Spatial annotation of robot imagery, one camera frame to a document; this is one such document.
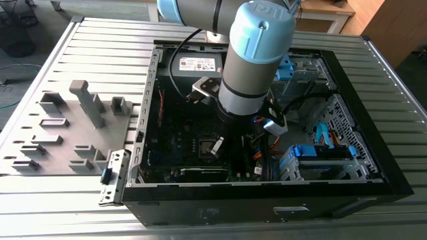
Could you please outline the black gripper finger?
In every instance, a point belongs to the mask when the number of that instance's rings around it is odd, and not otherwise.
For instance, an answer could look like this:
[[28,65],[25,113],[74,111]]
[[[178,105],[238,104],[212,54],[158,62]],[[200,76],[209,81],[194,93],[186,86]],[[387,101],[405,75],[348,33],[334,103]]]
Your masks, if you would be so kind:
[[220,136],[216,140],[216,142],[210,145],[209,148],[209,154],[214,157],[218,158],[221,155],[222,151],[222,145],[224,145],[224,137]]

